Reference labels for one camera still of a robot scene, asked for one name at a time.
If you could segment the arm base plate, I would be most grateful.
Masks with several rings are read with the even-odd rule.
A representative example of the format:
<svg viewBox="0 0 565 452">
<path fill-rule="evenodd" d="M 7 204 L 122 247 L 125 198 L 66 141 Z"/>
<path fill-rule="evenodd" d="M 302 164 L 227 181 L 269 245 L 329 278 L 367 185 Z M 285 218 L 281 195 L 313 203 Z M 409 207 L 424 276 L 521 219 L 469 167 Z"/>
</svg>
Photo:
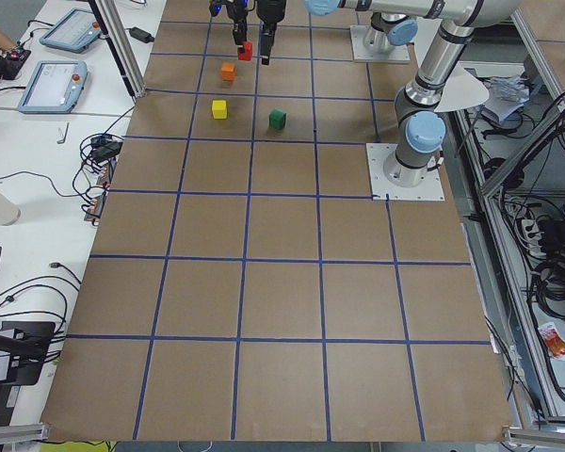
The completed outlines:
<svg viewBox="0 0 565 452">
<path fill-rule="evenodd" d="M 396 160 L 395 143 L 367 143 L 371 197 L 374 201 L 443 202 L 441 176 L 432 156 L 421 169 Z"/>
<path fill-rule="evenodd" d="M 408 64 L 411 60 L 406 44 L 394 46 L 384 32 L 370 25 L 352 25 L 349 34 L 354 61 Z"/>
</svg>

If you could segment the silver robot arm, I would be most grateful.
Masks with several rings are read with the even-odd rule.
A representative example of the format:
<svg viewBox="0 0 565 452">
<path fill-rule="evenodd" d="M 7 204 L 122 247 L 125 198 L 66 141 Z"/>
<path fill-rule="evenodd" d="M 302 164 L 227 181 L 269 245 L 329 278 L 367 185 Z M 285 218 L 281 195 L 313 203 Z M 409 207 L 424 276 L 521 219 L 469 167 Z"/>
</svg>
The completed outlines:
<svg viewBox="0 0 565 452">
<path fill-rule="evenodd" d="M 437 31 L 413 80 L 395 97 L 398 143 L 383 164 L 385 177 L 396 186 L 418 186 L 428 172 L 428 161 L 442 149 L 445 136 L 442 111 L 444 88 L 460 56 L 478 28 L 507 19 L 519 1 L 306 1 L 318 16 L 339 8 L 356 11 L 439 19 Z"/>
<path fill-rule="evenodd" d="M 264 55 L 269 57 L 269 51 L 274 44 L 278 23 L 285 16 L 285 1 L 254 1 L 250 8 L 247 1 L 210 1 L 209 12 L 212 17 L 218 16 L 225 8 L 228 17 L 233 21 L 233 39 L 239 59 L 250 57 L 251 42 L 247 38 L 247 17 L 250 11 L 256 10 L 259 20 L 263 23 L 261 39 L 264 45 Z M 371 16 L 371 27 L 383 34 L 393 46 L 410 42 L 418 30 L 415 19 L 406 14 L 391 14 L 374 12 Z"/>
</svg>

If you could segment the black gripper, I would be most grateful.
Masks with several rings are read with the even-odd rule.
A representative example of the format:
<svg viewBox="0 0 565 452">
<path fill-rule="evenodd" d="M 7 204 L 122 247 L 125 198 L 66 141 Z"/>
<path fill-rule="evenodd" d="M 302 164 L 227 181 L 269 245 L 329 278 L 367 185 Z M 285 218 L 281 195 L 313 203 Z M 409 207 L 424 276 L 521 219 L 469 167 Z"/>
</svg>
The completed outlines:
<svg viewBox="0 0 565 452">
<path fill-rule="evenodd" d="M 249 13 L 247 0 L 226 0 L 228 17 L 233 21 L 233 38 L 238 53 L 245 53 L 247 41 L 247 17 Z"/>
<path fill-rule="evenodd" d="M 268 65 L 274 44 L 274 35 L 285 16 L 286 0 L 257 0 L 256 12 L 262 22 L 260 36 L 260 58 L 262 65 Z"/>
</svg>

